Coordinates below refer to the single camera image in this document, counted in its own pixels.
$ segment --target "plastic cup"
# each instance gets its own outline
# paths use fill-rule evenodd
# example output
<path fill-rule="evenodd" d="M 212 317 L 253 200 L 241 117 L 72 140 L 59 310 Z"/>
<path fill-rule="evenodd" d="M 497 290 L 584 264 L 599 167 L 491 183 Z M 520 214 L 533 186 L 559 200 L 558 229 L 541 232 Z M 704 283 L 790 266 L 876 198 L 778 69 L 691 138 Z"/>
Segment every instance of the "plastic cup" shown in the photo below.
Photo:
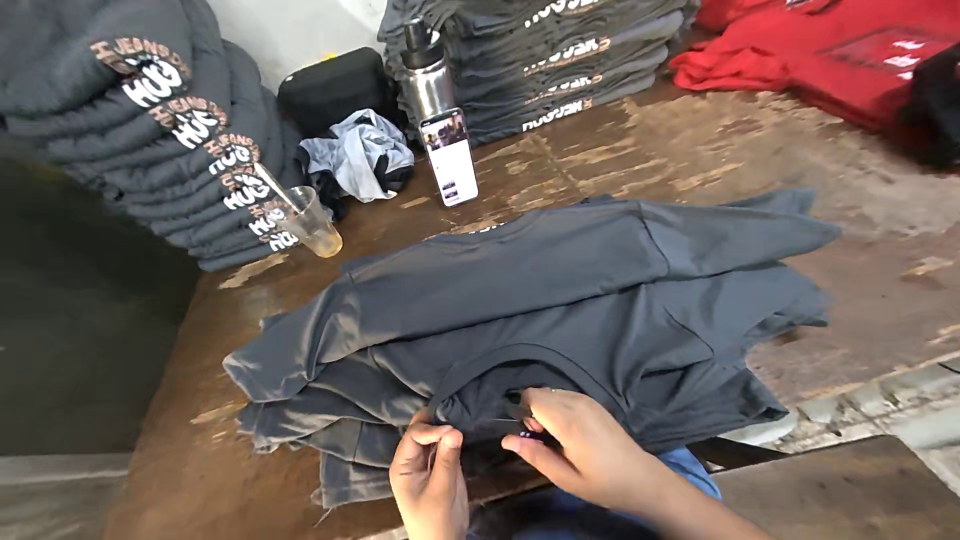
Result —
<path fill-rule="evenodd" d="M 290 208 L 276 196 L 269 206 L 270 217 L 287 233 L 296 236 L 300 243 L 320 257 L 333 257 L 344 247 L 344 240 L 333 227 L 324 207 L 317 199 L 313 187 L 298 185 L 287 189 L 290 199 L 302 212 Z"/>

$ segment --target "hand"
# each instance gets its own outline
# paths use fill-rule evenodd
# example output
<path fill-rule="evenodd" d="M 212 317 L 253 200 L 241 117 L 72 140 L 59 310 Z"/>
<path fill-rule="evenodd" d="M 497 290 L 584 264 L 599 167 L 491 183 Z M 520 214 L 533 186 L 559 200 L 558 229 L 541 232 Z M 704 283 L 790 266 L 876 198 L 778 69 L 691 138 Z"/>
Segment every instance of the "hand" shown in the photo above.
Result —
<path fill-rule="evenodd" d="M 649 498 L 655 497 L 651 487 L 656 480 L 670 475 L 589 396 L 528 388 L 523 402 L 533 412 L 533 418 L 526 420 L 527 428 L 548 431 L 563 452 L 516 435 L 507 435 L 501 445 L 568 493 L 606 508 L 642 513 Z"/>
<path fill-rule="evenodd" d="M 527 388 L 523 402 L 533 418 L 527 428 L 550 432 L 558 454 L 540 441 L 507 435 L 516 452 L 557 487 L 581 499 L 648 518 L 664 538 L 772 540 L 644 452 L 593 399 L 576 392 Z"/>
<path fill-rule="evenodd" d="M 396 446 L 390 487 L 410 540 L 460 540 L 467 535 L 467 484 L 460 468 L 464 436 L 430 426 L 426 409 L 414 415 Z M 430 453 L 436 450 L 433 463 Z"/>

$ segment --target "black speaker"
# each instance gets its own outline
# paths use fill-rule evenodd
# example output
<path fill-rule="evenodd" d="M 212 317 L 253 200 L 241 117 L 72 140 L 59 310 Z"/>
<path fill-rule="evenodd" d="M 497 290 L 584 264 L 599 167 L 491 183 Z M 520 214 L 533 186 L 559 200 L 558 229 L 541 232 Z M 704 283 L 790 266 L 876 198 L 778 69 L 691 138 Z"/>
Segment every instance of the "black speaker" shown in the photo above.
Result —
<path fill-rule="evenodd" d="M 327 135 L 330 126 L 361 109 L 373 109 L 401 130 L 407 123 L 383 59 L 370 47 L 294 72 L 280 84 L 277 98 L 306 138 Z"/>

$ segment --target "concrete floor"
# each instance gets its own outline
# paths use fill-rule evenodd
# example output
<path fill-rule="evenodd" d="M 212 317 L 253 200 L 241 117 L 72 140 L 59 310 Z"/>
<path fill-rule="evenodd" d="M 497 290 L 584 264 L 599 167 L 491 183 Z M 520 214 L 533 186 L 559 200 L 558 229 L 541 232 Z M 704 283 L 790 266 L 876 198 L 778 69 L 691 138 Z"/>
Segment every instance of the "concrete floor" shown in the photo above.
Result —
<path fill-rule="evenodd" d="M 127 477 L 0 485 L 0 538 L 100 540 Z"/>
<path fill-rule="evenodd" d="M 960 339 L 960 329 L 953 330 L 948 339 Z M 724 436 L 793 454 L 892 434 L 960 495 L 958 419 L 960 360 L 954 359 L 801 403 L 778 422 Z"/>

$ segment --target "stack of folded t-shirts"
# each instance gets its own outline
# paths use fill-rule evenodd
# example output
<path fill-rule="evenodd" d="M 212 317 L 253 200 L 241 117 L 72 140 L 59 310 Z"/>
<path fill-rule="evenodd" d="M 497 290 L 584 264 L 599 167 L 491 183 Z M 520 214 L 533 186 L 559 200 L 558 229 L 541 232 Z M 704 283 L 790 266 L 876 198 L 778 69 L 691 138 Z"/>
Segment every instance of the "stack of folded t-shirts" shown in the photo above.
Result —
<path fill-rule="evenodd" d="M 398 73 L 403 24 L 438 30 L 470 137 L 484 143 L 525 132 L 650 87 L 668 47 L 689 28 L 699 0 L 443 2 L 391 0 L 378 39 Z M 408 113 L 409 98 L 400 96 Z"/>
<path fill-rule="evenodd" d="M 0 115 L 10 135 L 205 270 L 297 239 L 255 161 L 305 182 L 300 135 L 205 0 L 36 0 L 3 8 Z"/>
<path fill-rule="evenodd" d="M 744 355 L 826 324 L 828 295 L 779 262 L 840 233 L 812 205 L 799 189 L 720 207 L 601 198 L 348 262 L 225 358 L 251 399 L 240 430 L 260 452 L 323 453 L 315 495 L 332 508 L 390 497 L 422 407 L 464 433 L 468 476 L 503 459 L 530 386 L 589 394 L 652 453 L 777 420 Z"/>

